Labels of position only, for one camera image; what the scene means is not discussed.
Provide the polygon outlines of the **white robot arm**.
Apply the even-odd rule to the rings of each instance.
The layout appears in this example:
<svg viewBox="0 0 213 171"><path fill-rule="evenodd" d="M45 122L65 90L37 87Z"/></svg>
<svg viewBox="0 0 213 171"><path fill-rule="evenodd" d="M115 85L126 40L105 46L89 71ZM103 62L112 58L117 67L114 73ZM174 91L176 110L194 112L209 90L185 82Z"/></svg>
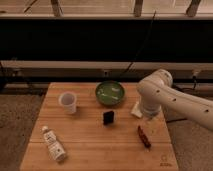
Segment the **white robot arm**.
<svg viewBox="0 0 213 171"><path fill-rule="evenodd" d="M137 84L141 97L139 110L142 114L153 118L165 106L213 131L213 101L177 91L172 88L172 84L172 75L164 69L143 78Z"/></svg>

